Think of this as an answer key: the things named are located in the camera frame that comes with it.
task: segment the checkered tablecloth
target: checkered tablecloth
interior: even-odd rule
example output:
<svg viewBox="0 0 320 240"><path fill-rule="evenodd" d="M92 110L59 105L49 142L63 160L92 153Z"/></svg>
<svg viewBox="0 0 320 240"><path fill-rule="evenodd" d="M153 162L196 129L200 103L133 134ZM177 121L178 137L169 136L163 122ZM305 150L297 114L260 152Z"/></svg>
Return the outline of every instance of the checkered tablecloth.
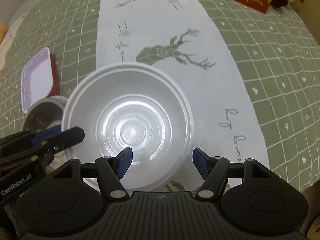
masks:
<svg viewBox="0 0 320 240"><path fill-rule="evenodd" d="M289 7L270 7L262 14L234 0L199 2L242 75L271 170L296 189L305 189L319 176L319 45ZM67 98L96 69L99 8L100 0L42 0L29 11L1 76L0 137L21 130L21 71L41 48L48 46L55 56L60 93Z"/></svg>

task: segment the silver screw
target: silver screw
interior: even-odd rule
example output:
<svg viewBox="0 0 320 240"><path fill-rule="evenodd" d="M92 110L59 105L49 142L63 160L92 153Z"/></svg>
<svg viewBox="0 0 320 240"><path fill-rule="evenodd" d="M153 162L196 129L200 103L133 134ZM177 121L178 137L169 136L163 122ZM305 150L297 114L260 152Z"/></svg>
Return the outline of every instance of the silver screw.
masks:
<svg viewBox="0 0 320 240"><path fill-rule="evenodd" d="M34 155L31 157L31 161L34 162L36 159L38 159L38 155Z"/></svg>
<svg viewBox="0 0 320 240"><path fill-rule="evenodd" d="M198 192L198 196L199 197L203 197L203 198L211 198L213 197L214 193L211 190L201 190Z"/></svg>
<svg viewBox="0 0 320 240"><path fill-rule="evenodd" d="M113 198L123 198L126 193L123 190L114 190L110 192L110 196Z"/></svg>

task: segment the white bowl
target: white bowl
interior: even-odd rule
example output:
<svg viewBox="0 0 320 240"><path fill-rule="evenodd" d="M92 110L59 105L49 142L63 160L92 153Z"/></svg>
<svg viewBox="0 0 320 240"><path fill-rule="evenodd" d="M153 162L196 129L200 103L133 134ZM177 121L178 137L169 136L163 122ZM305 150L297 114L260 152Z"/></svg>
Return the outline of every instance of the white bowl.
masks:
<svg viewBox="0 0 320 240"><path fill-rule="evenodd" d="M68 149L69 159L94 162L133 150L121 183L128 191L164 185L188 158L193 140L190 105L166 74L145 64L107 66L87 76L72 92L61 129L84 129L82 143ZM95 179L84 180L99 190Z"/></svg>

